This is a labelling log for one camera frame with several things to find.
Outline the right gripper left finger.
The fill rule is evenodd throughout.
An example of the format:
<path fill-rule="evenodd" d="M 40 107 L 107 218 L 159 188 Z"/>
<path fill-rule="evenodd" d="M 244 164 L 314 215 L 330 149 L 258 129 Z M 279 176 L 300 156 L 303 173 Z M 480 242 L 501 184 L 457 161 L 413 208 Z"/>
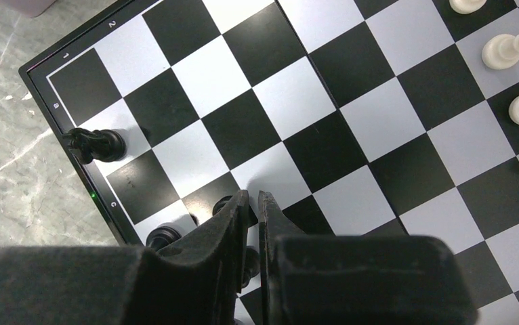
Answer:
<path fill-rule="evenodd" d="M 233 324 L 249 195 L 179 240 L 0 247 L 0 324 Z"/>

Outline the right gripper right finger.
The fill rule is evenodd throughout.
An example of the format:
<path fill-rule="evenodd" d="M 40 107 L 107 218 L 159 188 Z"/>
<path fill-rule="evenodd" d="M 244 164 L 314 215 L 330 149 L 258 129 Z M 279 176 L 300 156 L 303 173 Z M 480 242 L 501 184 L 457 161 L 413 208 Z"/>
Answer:
<path fill-rule="evenodd" d="M 432 236 L 308 235 L 257 199 L 265 324 L 475 324 L 451 249 Z"/>

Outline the black rook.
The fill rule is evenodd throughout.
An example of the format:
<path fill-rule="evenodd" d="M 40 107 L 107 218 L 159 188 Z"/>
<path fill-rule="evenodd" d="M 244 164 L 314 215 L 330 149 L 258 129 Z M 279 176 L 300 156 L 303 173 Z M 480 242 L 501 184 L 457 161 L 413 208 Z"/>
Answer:
<path fill-rule="evenodd" d="M 260 273 L 260 270 L 260 254 L 253 246 L 247 246 L 243 265 L 243 279 L 241 288 L 247 287 L 251 279 Z"/>

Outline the black pawn second row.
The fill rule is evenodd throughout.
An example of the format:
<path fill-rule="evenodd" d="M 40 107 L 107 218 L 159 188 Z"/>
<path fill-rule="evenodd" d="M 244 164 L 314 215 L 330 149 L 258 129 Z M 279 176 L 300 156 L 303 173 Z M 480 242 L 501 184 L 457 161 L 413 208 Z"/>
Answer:
<path fill-rule="evenodd" d="M 231 200 L 232 200 L 231 195 L 225 196 L 225 197 L 219 199 L 212 208 L 212 215 L 216 216 L 218 213 L 226 214 L 229 211 L 231 211 L 232 210 L 232 204 L 230 203 Z M 248 226 L 247 227 L 250 228 L 250 227 L 258 224 L 258 218 L 257 218 L 255 212 L 253 211 L 251 205 L 249 205 L 248 208 L 249 208 L 249 212 L 247 213 L 247 216 L 248 216 L 248 219 L 247 219 Z"/>

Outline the black piece corner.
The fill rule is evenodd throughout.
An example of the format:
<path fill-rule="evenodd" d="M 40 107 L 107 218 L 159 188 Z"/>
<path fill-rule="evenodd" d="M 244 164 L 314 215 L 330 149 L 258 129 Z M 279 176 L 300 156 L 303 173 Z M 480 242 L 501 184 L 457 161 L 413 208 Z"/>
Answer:
<path fill-rule="evenodd" d="M 123 137 L 112 129 L 90 131 L 74 128 L 62 134 L 68 151 L 83 165 L 93 160 L 111 163 L 121 160 L 127 153 Z"/>

